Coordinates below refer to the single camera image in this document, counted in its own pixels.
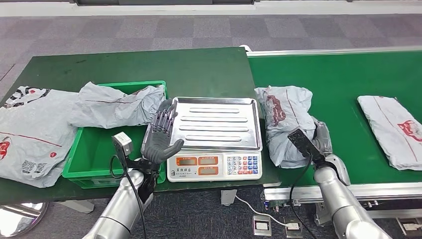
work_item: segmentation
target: black cable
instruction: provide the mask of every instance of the black cable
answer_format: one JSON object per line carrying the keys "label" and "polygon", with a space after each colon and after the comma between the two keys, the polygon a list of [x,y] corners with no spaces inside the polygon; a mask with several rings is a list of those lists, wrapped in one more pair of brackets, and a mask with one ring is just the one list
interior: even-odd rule
{"label": "black cable", "polygon": [[112,176],[113,178],[115,178],[115,179],[121,179],[121,178],[124,176],[124,174],[121,174],[121,175],[119,175],[119,176],[116,176],[116,175],[113,173],[113,161],[114,161],[114,159],[115,159],[115,158],[117,158],[117,159],[118,159],[117,155],[113,155],[113,156],[111,157],[111,159],[110,159],[110,174],[111,174],[111,176]]}
{"label": "black cable", "polygon": [[310,158],[309,158],[309,162],[306,165],[305,169],[303,170],[303,172],[296,178],[295,182],[293,183],[292,187],[290,188],[290,194],[289,194],[289,201],[290,201],[290,206],[292,207],[293,213],[296,215],[296,217],[299,219],[299,221],[302,223],[302,225],[304,225],[304,227],[306,228],[306,230],[311,234],[311,236],[314,239],[318,239],[314,233],[311,232],[311,230],[309,230],[309,228],[305,225],[305,223],[302,221],[302,219],[299,217],[299,215],[296,213],[295,208],[293,207],[293,199],[292,199],[292,194],[293,194],[293,189],[295,188],[295,185],[298,183],[298,181],[303,177],[303,175],[305,174],[305,172],[308,170],[309,166],[311,165],[312,162],[312,155],[309,153]]}
{"label": "black cable", "polygon": [[113,157],[112,157],[112,158],[111,158],[111,160],[110,160],[110,174],[111,174],[111,176],[112,176],[113,178],[116,178],[116,179],[120,179],[120,178],[122,178],[123,176],[125,176],[125,177],[127,178],[127,180],[129,181],[129,184],[130,184],[130,186],[132,187],[133,193],[135,194],[136,200],[137,200],[137,202],[138,202],[138,207],[139,207],[139,210],[141,211],[142,225],[143,225],[143,227],[144,227],[144,238],[145,238],[145,239],[147,239],[147,234],[146,234],[146,225],[145,225],[145,216],[144,216],[144,211],[143,211],[143,209],[142,209],[142,202],[141,202],[141,198],[139,197],[139,194],[138,194],[138,192],[137,192],[137,190],[136,190],[136,188],[135,188],[135,185],[133,184],[132,179],[131,179],[131,178],[130,178],[130,176],[129,176],[129,173],[128,173],[128,171],[127,171],[127,167],[126,167],[126,166],[125,166],[125,164],[124,164],[123,162],[121,162],[120,160],[119,160],[119,162],[120,162],[121,167],[122,167],[122,169],[123,169],[123,174],[121,174],[120,176],[116,176],[115,174],[113,174],[113,168],[112,168],[112,165],[113,165],[113,160],[114,160],[114,158],[118,158],[118,157],[117,157],[117,155],[113,155]]}

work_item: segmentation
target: robotic hand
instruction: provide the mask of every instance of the robotic hand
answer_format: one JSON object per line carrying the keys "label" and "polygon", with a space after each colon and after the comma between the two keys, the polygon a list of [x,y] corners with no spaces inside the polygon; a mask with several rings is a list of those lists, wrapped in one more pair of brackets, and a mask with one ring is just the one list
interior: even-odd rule
{"label": "robotic hand", "polygon": [[124,133],[112,137],[125,178],[84,239],[126,239],[152,201],[160,164],[182,149],[183,140],[169,146],[174,117],[171,100],[164,101],[142,142],[142,158],[129,159],[132,140]]}
{"label": "robotic hand", "polygon": [[325,206],[340,239],[391,239],[368,215],[351,191],[343,161],[332,153],[328,128],[314,118],[316,135],[312,142],[299,128],[288,136],[304,157],[314,163],[314,180],[321,189]]}

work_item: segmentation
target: green table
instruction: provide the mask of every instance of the green table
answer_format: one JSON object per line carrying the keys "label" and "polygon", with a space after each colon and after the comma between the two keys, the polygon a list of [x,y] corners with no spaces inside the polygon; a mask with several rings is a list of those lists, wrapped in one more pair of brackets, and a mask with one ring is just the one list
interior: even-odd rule
{"label": "green table", "polygon": [[[422,198],[422,172],[398,171],[388,166],[356,102],[359,95],[396,96],[422,121],[418,107],[421,60],[422,51],[411,49],[252,52],[248,58],[241,48],[49,56],[33,58],[12,89],[31,84],[78,91],[89,80],[95,83],[165,80],[171,97],[252,97],[253,82],[258,87],[306,87],[314,93],[310,113],[327,122],[334,151],[348,167],[354,184],[350,188],[355,195],[361,199]],[[265,189],[265,197],[285,200],[288,186],[301,169],[278,169],[270,161],[268,149],[264,148],[262,153],[264,171],[260,180],[165,182],[157,186],[157,191],[278,183],[278,188]],[[320,200],[312,175],[308,171],[299,182],[294,198]],[[9,192],[0,196],[0,204],[101,198],[115,191],[115,188],[82,190],[63,178],[46,189],[0,179],[0,188]]]}
{"label": "green table", "polygon": [[[422,121],[422,48],[256,52],[248,55],[257,87],[288,86],[313,92],[310,114],[327,123],[334,153],[345,163],[359,200],[422,198],[422,171],[389,166],[357,97],[397,97]],[[286,201],[303,169],[279,169],[281,186],[265,189],[266,200]],[[321,202],[309,169],[295,188],[298,202]]]}
{"label": "green table", "polygon": [[[78,92],[88,81],[100,84],[155,80],[166,81],[169,97],[254,97],[249,62],[245,51],[239,47],[33,57],[7,96],[18,86],[27,85]],[[268,157],[268,150],[264,149],[262,154],[264,173],[259,180],[190,183],[170,183],[167,180],[157,185],[156,191],[279,182],[277,170]],[[0,195],[0,205],[105,198],[111,197],[116,190],[81,189],[62,177],[55,186],[44,189],[0,179],[0,189],[8,192]]]}

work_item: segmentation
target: green plastic crate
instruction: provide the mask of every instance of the green plastic crate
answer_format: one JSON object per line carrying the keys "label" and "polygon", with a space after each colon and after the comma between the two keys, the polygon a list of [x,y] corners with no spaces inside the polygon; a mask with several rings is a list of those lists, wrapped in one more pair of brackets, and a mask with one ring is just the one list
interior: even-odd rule
{"label": "green plastic crate", "polygon": [[[165,81],[145,81],[129,83],[100,84],[118,89],[126,94],[132,94],[147,86],[164,85],[164,93],[167,97]],[[125,132],[133,143],[134,151],[130,154],[130,159],[135,160],[141,157],[141,145],[145,136],[146,125],[124,126],[111,129],[85,127],[79,128],[75,141],[70,149],[66,164],[63,169],[63,177],[78,184],[81,188],[104,188],[116,187],[120,179],[114,179],[110,175],[110,159],[116,154],[111,137],[117,133]],[[120,175],[123,173],[120,162],[114,160],[113,173]],[[161,164],[158,183],[166,180],[166,165]]]}

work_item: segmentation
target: stainless steel tray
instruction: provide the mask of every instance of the stainless steel tray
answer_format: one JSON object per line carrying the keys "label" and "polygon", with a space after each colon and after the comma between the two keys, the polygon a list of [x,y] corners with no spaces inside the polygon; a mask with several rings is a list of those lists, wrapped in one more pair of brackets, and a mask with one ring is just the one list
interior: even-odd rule
{"label": "stainless steel tray", "polygon": [[189,150],[261,150],[258,105],[250,98],[173,99],[170,145],[183,139]]}

